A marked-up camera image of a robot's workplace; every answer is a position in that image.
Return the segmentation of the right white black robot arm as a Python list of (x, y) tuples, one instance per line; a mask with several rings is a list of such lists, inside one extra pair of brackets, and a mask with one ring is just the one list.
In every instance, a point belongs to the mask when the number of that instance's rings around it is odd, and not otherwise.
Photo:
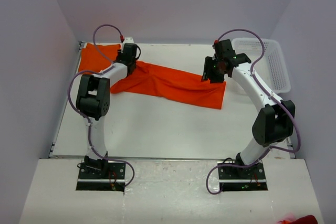
[(216, 40), (215, 53), (206, 57), (202, 81), (223, 83), (225, 77), (236, 81), (253, 102), (258, 114), (252, 125), (253, 138), (247, 147), (236, 155), (225, 170), (234, 171), (239, 178), (246, 178), (277, 143), (293, 134), (295, 105), (274, 93), (254, 70), (245, 53), (236, 53), (231, 41)]

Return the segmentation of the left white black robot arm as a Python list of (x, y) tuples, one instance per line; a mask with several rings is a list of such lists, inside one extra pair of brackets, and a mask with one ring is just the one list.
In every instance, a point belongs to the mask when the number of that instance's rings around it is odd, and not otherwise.
[(81, 74), (76, 109), (87, 120), (88, 150), (84, 165), (97, 178), (109, 172), (108, 151), (104, 140), (104, 119), (110, 108), (110, 87), (136, 69), (141, 49), (134, 43), (123, 43), (116, 60), (102, 70), (85, 70)]

